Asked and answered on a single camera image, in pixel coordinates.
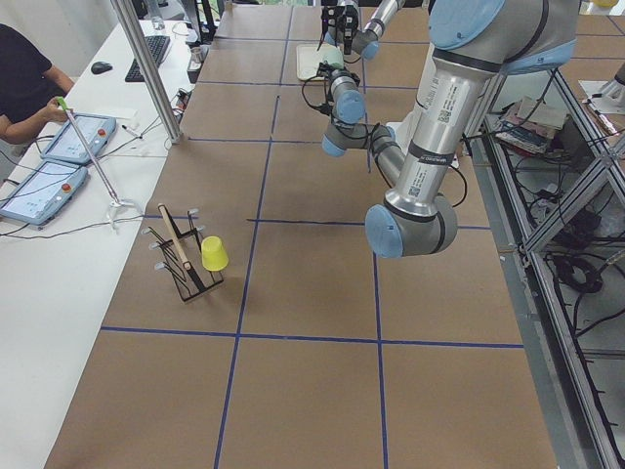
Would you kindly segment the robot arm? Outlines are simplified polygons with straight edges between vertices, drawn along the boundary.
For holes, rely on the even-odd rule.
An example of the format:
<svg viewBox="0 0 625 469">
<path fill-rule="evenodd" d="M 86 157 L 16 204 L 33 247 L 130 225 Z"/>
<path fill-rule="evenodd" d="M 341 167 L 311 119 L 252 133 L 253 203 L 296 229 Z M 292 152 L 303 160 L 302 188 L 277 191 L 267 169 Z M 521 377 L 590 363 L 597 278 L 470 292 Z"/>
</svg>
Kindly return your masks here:
<svg viewBox="0 0 625 469">
<path fill-rule="evenodd" d="M 479 101 L 496 75 L 557 68 L 574 51 L 576 1 L 435 1 L 429 8 L 434 68 L 422 76 L 424 97 L 405 120 L 399 144 L 384 125 L 366 125 L 356 77 L 320 64 L 329 88 L 320 106 L 330 121 L 323 149 L 340 156 L 366 149 L 389 189 L 365 216 L 373 252 L 384 258 L 438 253 L 457 233 L 456 213 L 439 188 Z"/>
<path fill-rule="evenodd" d="M 344 55 L 356 53 L 362 59 L 371 60 L 378 52 L 387 27 L 404 5 L 403 0 L 382 1 L 366 25 L 360 27 L 357 1 L 325 1 L 317 48 L 323 43 L 342 46 Z"/>
</svg>

